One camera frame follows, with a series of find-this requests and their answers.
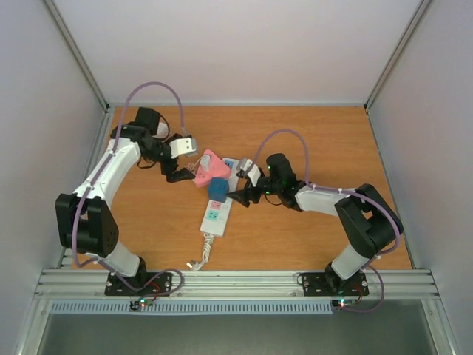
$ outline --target pink triangular block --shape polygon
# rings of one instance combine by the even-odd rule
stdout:
[[[210,169],[206,172],[201,165],[195,175],[195,186],[202,187],[208,185],[212,178],[228,179],[230,177],[230,168],[223,163],[222,159],[217,157],[210,149],[206,149],[203,154],[210,155]]]

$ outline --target vent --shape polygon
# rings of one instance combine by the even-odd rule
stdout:
[[[332,314],[330,301],[198,301],[158,300],[136,311],[125,300],[56,300],[52,314],[149,314],[183,316],[209,314]]]

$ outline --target wooden table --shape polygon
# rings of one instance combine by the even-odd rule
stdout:
[[[172,132],[181,132],[176,107],[156,110],[167,118]],[[125,122],[133,121],[136,111],[129,108]],[[112,127],[120,113],[117,109]],[[200,152],[212,149],[220,157],[253,158],[269,133],[295,129],[309,146],[312,181],[347,188],[371,183],[392,205],[362,107],[186,107],[185,113]],[[297,176],[304,178],[304,151],[295,136],[284,133],[270,140],[258,164],[265,167],[266,157],[276,152],[283,152]],[[198,157],[180,158],[180,166]],[[200,224],[207,202],[205,187],[198,189],[192,181],[167,183],[159,165],[133,167],[115,195],[112,213],[122,243],[150,269],[186,268],[188,261],[201,260]],[[249,208],[233,203],[225,235],[214,241],[203,270],[321,269],[347,243],[337,217],[272,206],[264,198]],[[404,242],[373,265],[411,268]]]

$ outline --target white power strip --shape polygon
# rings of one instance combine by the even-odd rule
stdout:
[[[239,163],[239,160],[230,158],[223,158],[222,160],[231,169],[231,174],[228,178],[228,191],[235,191],[238,185],[236,167]],[[200,225],[200,231],[204,234],[212,234],[216,237],[223,237],[232,202],[233,200],[229,197],[227,197],[225,202],[209,200],[202,224]]]

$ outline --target white wall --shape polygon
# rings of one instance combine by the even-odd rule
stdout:
[[[0,1],[0,354],[13,354],[42,268],[61,249],[54,201],[84,173],[101,109],[39,0]]]
[[[364,104],[418,0],[56,3],[111,102]]]
[[[418,266],[473,352],[473,2],[436,0],[372,108]]]

